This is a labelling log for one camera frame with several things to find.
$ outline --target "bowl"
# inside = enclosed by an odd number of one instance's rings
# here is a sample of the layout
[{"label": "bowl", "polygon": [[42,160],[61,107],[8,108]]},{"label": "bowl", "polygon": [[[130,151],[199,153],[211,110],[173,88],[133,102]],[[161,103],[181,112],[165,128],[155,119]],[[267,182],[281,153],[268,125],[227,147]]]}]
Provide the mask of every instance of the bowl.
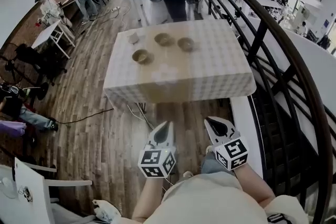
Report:
[{"label": "bowl", "polygon": [[193,50],[195,42],[191,38],[183,37],[177,41],[177,45],[182,51],[190,52]]},{"label": "bowl", "polygon": [[167,33],[160,33],[160,34],[157,34],[155,37],[154,37],[154,40],[157,44],[159,44],[160,46],[169,46],[171,45],[173,42],[173,39],[172,37],[167,34]]},{"label": "bowl", "polygon": [[133,61],[139,64],[146,63],[148,58],[149,58],[149,53],[145,49],[136,50],[132,55]]}]

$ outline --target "sneaker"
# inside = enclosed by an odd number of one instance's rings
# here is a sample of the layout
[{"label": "sneaker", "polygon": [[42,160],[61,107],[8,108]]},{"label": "sneaker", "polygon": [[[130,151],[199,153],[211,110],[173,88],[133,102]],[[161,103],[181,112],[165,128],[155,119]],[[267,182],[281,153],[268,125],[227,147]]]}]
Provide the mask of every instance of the sneaker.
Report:
[{"label": "sneaker", "polygon": [[208,146],[205,150],[205,154],[208,154],[209,152],[213,152],[212,146]]},{"label": "sneaker", "polygon": [[186,171],[183,174],[184,178],[192,178],[193,176],[194,176],[194,174],[192,172],[190,172],[190,171]]},{"label": "sneaker", "polygon": [[50,126],[50,129],[51,129],[52,131],[57,132],[57,131],[58,131],[58,124],[57,124],[56,122],[53,121],[53,123],[52,123],[51,126]]}]

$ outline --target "staircase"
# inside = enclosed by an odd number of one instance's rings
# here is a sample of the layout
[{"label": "staircase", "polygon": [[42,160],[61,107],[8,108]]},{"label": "staircase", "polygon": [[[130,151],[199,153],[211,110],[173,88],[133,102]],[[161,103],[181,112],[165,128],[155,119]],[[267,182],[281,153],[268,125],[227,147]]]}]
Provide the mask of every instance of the staircase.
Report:
[{"label": "staircase", "polygon": [[[282,142],[276,114],[266,91],[261,86],[257,86],[257,91],[252,96],[264,144],[264,180],[272,188],[276,196],[286,194],[284,155],[284,152],[286,152],[288,156],[288,175],[290,178],[289,193],[287,193],[287,195],[297,196],[300,194],[301,184],[304,184],[304,188],[308,188],[318,181],[318,155],[306,137],[303,136],[303,148],[305,152],[305,159],[303,160],[305,167],[304,178],[306,180],[303,183],[301,181],[301,149],[298,136],[292,131],[294,128],[292,127],[291,118],[282,107],[278,105],[285,135],[284,141]],[[266,124],[268,124],[270,134],[267,133]]]}]

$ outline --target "wooden floor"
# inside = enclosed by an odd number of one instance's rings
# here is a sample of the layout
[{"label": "wooden floor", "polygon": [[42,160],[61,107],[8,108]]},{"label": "wooden floor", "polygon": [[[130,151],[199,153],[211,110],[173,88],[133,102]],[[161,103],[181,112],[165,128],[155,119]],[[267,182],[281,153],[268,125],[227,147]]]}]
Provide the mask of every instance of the wooden floor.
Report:
[{"label": "wooden floor", "polygon": [[[122,16],[128,10],[123,6],[130,6],[129,0],[110,0],[100,15],[116,6],[121,6],[116,19],[107,21],[116,15],[109,13],[77,29],[76,48],[66,65],[68,72],[55,80],[42,101],[35,102],[39,113],[70,122],[111,108],[102,87],[116,35],[140,27],[133,10]],[[221,108],[216,100],[147,105],[148,119],[154,126],[166,120],[174,122],[179,174],[186,170],[198,172],[209,145],[204,117],[229,119],[227,108],[227,101]],[[77,213],[92,214],[92,200],[103,199],[130,217],[144,184],[137,162],[149,131],[146,123],[131,113],[112,110],[62,124],[55,136],[39,134],[38,146],[31,154],[36,160],[43,157],[44,165],[56,165],[57,179],[93,181],[90,187],[60,189],[61,205]]]}]

